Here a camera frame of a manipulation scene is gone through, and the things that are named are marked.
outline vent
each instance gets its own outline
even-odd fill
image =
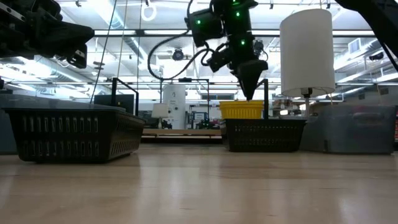
[[[365,99],[365,93],[359,94],[359,95],[358,95],[358,99],[359,99],[359,100]]]
[[[207,94],[202,94],[201,98],[207,100]],[[210,100],[234,100],[234,94],[210,94]]]
[[[387,95],[389,94],[388,88],[380,88],[380,95]]]
[[[353,54],[355,52],[359,52],[361,50],[361,39],[355,39],[354,41],[350,42],[348,44],[348,51],[350,54]]]

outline black plastic basket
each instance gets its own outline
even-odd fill
[[[226,119],[221,133],[231,152],[294,152],[304,126],[305,120]]]
[[[20,159],[32,162],[106,162],[130,154],[145,123],[118,110],[4,110]]]

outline white lampshade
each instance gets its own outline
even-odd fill
[[[280,78],[282,94],[302,96],[302,88],[313,88],[311,96],[335,90],[333,34],[329,11],[296,12],[280,25]]]
[[[167,118],[169,117],[169,109],[165,103],[155,103],[152,110],[153,118]]]

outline white cylindrical tank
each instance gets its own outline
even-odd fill
[[[185,129],[185,85],[166,85],[163,89],[163,103],[167,104],[173,129]]]
[[[333,33],[329,11],[296,12],[280,24],[282,94],[302,96],[301,88],[313,88],[311,96],[335,90]]]

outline yellow basket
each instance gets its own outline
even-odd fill
[[[261,119],[263,101],[221,101],[220,110],[223,119]]]

